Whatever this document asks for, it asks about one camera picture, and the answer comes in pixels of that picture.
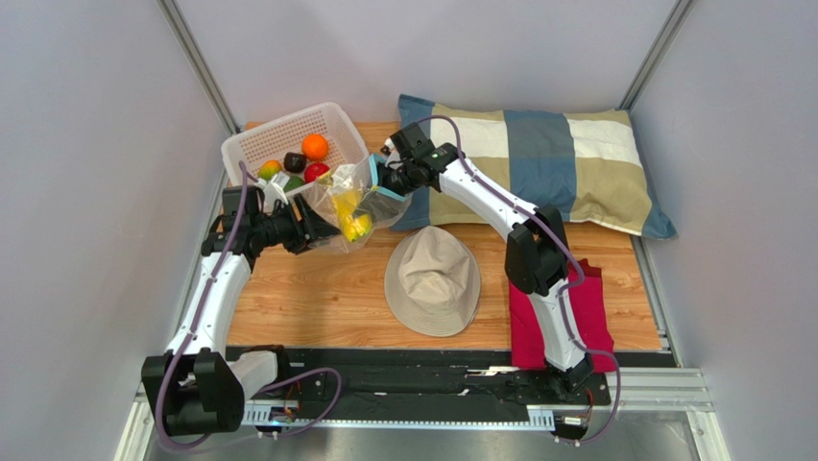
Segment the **yellow fake fruit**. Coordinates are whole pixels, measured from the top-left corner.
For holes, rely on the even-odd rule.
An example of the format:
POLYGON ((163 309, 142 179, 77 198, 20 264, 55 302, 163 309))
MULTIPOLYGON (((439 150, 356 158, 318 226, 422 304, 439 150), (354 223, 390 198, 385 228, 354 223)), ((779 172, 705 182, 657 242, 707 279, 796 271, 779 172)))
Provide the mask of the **yellow fake fruit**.
POLYGON ((357 214, 356 209, 362 200, 362 193, 357 190, 345 191, 331 197, 335 206, 339 229, 349 243, 367 237, 373 230, 373 221, 369 213, 357 214))

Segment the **clear zip top bag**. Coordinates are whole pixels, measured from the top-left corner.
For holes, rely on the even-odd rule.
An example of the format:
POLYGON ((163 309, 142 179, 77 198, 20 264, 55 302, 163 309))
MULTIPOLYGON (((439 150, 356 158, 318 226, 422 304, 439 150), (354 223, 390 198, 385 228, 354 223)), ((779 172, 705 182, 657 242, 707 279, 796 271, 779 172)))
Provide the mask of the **clear zip top bag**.
POLYGON ((333 167, 310 184, 294 186, 296 177, 284 171, 257 174, 255 185, 264 193, 263 210, 292 210, 304 232, 303 244, 292 253, 325 249, 350 253, 361 248, 374 230, 390 227, 405 213, 411 196, 385 186, 396 170, 381 155, 333 167))

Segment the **green fake avocado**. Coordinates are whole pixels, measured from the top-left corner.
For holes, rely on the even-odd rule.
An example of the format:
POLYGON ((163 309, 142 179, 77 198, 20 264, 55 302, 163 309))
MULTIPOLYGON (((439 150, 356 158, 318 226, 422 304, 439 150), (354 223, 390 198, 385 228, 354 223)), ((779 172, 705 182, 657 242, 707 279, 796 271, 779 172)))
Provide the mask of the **green fake avocado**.
POLYGON ((286 193, 289 193, 292 190, 298 189, 306 185, 306 182, 303 178, 299 176, 290 176, 287 183, 284 185, 283 190, 286 193))

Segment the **red fake apple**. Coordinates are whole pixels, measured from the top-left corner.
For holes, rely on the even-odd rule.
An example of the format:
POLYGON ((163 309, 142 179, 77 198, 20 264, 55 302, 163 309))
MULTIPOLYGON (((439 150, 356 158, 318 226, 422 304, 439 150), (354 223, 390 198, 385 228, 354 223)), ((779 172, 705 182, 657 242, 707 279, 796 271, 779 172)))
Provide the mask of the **red fake apple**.
POLYGON ((329 170, 329 166, 322 162, 312 162, 305 168, 303 178, 306 183, 311 183, 326 174, 329 170))

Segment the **dark purple fake fruit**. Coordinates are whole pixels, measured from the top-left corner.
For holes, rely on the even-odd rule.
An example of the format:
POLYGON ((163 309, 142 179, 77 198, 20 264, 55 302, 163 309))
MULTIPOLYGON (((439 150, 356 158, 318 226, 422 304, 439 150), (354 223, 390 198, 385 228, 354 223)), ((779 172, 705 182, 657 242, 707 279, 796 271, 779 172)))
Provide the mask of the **dark purple fake fruit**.
POLYGON ((283 168, 288 173, 301 174, 305 171, 308 159, 300 153, 289 152, 284 156, 283 168))

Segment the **green orange fake mango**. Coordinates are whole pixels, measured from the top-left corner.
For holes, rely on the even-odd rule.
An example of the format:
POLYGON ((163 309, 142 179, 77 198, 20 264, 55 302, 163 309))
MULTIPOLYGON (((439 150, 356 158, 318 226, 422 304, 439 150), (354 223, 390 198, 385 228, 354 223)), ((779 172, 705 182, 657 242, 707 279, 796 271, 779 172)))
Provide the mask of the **green orange fake mango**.
POLYGON ((272 178, 282 171, 281 163, 276 159, 265 161, 257 171, 257 177, 265 182, 270 182, 272 178))

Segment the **orange fake orange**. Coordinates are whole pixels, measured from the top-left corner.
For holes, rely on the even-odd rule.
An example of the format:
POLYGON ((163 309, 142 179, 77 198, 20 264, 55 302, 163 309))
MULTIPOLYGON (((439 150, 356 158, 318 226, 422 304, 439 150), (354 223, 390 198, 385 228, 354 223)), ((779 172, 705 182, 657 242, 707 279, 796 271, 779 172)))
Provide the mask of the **orange fake orange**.
POLYGON ((329 155, 330 147, 327 139, 319 133, 307 135, 301 143, 301 153, 310 161, 320 162, 329 155))

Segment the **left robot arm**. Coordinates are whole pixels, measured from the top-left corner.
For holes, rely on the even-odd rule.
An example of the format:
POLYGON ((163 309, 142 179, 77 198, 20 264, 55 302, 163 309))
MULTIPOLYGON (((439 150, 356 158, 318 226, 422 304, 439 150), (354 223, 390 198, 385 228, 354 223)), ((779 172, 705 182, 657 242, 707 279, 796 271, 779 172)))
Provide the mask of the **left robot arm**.
POLYGON ((144 360, 142 384, 166 439, 234 432, 245 419, 247 400, 299 386, 282 346, 252 347, 228 361, 229 326, 265 249, 280 246, 298 255, 341 232, 301 195, 271 212, 263 210, 263 200, 253 185, 224 190, 223 212, 202 244, 199 278, 182 324, 163 354, 144 360))

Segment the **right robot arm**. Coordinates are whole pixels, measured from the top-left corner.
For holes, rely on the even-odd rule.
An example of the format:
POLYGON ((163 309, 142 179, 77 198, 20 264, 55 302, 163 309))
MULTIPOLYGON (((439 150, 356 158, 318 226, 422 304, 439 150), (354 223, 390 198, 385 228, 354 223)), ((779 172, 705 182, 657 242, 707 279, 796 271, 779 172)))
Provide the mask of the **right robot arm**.
POLYGON ((569 272, 580 266, 567 246, 560 212, 502 188, 466 158, 459 141, 435 145, 417 123, 389 136, 381 152, 397 157, 397 166, 384 168, 379 185, 399 196, 433 188, 467 206, 504 239, 506 276, 533 307, 549 385, 561 397, 579 392, 593 364, 570 308, 569 272))

